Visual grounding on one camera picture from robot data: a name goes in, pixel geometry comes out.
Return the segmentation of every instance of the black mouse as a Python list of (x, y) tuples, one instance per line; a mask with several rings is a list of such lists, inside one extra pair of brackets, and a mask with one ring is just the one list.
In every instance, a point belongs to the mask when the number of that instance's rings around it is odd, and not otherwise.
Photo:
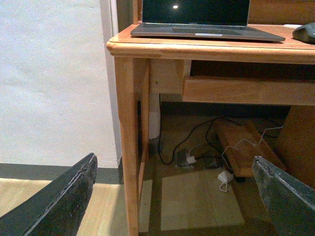
[(296, 28), (293, 31), (293, 38), (305, 43), (315, 44), (315, 22)]

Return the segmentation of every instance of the floor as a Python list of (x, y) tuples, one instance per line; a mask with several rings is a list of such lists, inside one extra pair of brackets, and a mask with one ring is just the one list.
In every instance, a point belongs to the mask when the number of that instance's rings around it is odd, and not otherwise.
[[(199, 123), (209, 117), (165, 116), (162, 119), (162, 158), (169, 161), (174, 147)], [(269, 121), (253, 120), (260, 131), (275, 127)], [(209, 123), (198, 127), (178, 149), (205, 142)], [(215, 133), (209, 139), (218, 148)], [(198, 156), (214, 151), (208, 145), (193, 150)], [(253, 178), (233, 181), (229, 193), (219, 191), (222, 169), (206, 169), (205, 158), (194, 168), (164, 165), (159, 156), (150, 156), (146, 166), (140, 210), (141, 236), (275, 236)], [(0, 179), (0, 215), (22, 203), (49, 181)], [(95, 184), (78, 236), (127, 236), (124, 186)]]

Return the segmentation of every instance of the desk leg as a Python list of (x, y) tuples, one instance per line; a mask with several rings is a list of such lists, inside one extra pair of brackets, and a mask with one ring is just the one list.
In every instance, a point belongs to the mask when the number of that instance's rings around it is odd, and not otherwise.
[(137, 102), (141, 91), (148, 91), (148, 59), (115, 58), (118, 114), (122, 138), (122, 159), (129, 236), (139, 232), (139, 157)]

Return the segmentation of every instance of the wall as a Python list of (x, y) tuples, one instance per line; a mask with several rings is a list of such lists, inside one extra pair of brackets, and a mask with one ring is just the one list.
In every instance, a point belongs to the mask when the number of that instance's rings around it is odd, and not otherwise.
[(116, 0), (119, 32), (132, 24), (132, 1)]
[(114, 66), (104, 48), (115, 11), (101, 5), (102, 13), (98, 0), (0, 3), (0, 163), (71, 166), (94, 152), (99, 167), (118, 167)]

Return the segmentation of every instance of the white power adapter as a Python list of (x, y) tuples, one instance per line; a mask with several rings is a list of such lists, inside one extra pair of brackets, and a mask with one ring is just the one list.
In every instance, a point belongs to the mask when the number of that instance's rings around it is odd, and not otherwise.
[(224, 183), (228, 184), (233, 180), (234, 176), (230, 174), (228, 171), (223, 171), (221, 174), (218, 175), (218, 179)]
[(228, 171), (223, 171), (222, 173), (220, 173), (218, 175), (218, 179), (222, 182), (219, 190), (224, 192), (224, 193), (228, 193), (227, 187), (229, 185), (229, 183), (233, 180), (234, 176), (232, 174), (230, 174)]

